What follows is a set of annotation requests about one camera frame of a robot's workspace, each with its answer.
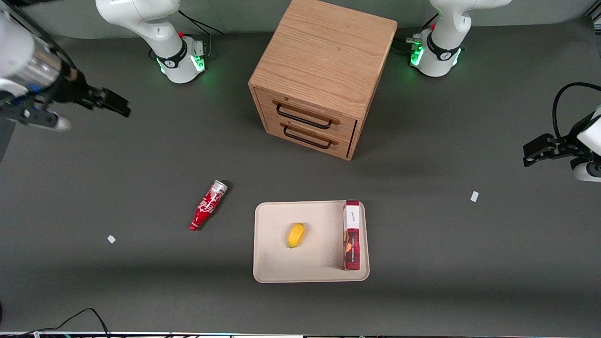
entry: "gray tabletop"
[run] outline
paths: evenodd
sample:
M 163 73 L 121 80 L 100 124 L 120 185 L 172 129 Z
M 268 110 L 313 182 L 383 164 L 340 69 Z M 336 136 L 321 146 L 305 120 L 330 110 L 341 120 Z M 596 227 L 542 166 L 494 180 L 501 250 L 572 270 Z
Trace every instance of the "gray tabletop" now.
M 352 162 L 264 132 L 246 82 L 269 37 L 216 38 L 185 85 L 141 39 L 64 45 L 133 113 L 56 105 L 72 131 L 15 129 L 0 164 L 0 329 L 94 307 L 113 331 L 601 336 L 601 186 L 568 160 L 522 166 L 522 145 L 552 130 L 555 93 L 601 82 L 589 19 L 474 28 L 439 79 L 390 55 Z M 599 103 L 571 89 L 561 129 Z M 215 179 L 231 189 L 193 233 Z M 253 279 L 259 203 L 348 198 L 366 208 L 366 281 Z

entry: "lemon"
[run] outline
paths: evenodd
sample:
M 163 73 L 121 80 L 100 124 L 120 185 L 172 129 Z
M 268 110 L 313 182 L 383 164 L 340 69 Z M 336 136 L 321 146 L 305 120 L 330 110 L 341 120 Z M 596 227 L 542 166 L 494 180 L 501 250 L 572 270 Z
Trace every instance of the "lemon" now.
M 288 234 L 288 246 L 290 248 L 296 248 L 302 241 L 302 238 L 305 236 L 305 225 L 302 223 L 295 223 L 290 229 L 290 233 Z

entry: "wooden drawer cabinet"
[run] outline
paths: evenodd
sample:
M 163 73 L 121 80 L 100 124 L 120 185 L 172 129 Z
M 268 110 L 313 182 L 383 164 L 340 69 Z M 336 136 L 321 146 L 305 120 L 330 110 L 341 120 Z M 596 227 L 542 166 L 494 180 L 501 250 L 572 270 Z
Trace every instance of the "wooden drawer cabinet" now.
M 248 85 L 265 130 L 351 160 L 397 23 L 292 0 Z

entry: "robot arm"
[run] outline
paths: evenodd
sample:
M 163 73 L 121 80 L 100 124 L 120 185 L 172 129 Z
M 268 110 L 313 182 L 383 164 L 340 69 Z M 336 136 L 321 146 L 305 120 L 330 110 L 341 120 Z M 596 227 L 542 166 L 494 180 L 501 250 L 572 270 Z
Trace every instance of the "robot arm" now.
M 574 157 L 570 164 L 574 176 L 583 181 L 601 182 L 601 106 L 578 121 L 566 136 L 559 135 L 555 113 L 561 94 L 573 86 L 583 86 L 601 91 L 600 86 L 574 82 L 563 87 L 555 97 L 553 120 L 555 136 L 543 134 L 524 145 L 524 167 L 545 159 Z
M 502 7 L 511 0 L 430 0 L 438 11 L 435 28 L 426 28 L 407 39 L 413 43 L 411 65 L 427 76 L 446 75 L 461 53 L 461 44 L 472 27 L 467 11 Z
M 9 2 L 7 5 L 31 23 L 25 13 Z M 84 74 L 55 48 L 0 11 L 0 117 L 55 131 L 69 129 L 66 117 L 48 109 L 52 102 L 72 102 L 129 116 L 125 99 L 108 89 L 89 86 Z
M 204 71 L 203 43 L 180 36 L 171 22 L 161 20 L 179 11 L 180 0 L 96 0 L 96 8 L 108 23 L 142 37 L 172 82 L 189 82 Z

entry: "red bottle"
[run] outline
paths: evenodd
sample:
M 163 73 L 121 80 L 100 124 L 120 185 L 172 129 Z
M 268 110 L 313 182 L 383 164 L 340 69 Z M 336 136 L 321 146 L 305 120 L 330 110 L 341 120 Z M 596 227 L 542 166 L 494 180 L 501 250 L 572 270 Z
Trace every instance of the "red bottle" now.
M 217 207 L 217 204 L 219 204 L 221 197 L 223 197 L 226 191 L 227 185 L 218 180 L 211 184 L 211 188 L 209 191 L 207 191 L 207 194 L 203 197 L 203 200 L 200 201 L 200 204 L 196 208 L 196 216 L 188 227 L 190 230 L 198 230 L 200 224 L 202 224 L 207 218 L 209 218 L 209 216 L 211 216 L 213 210 L 215 210 L 215 207 Z

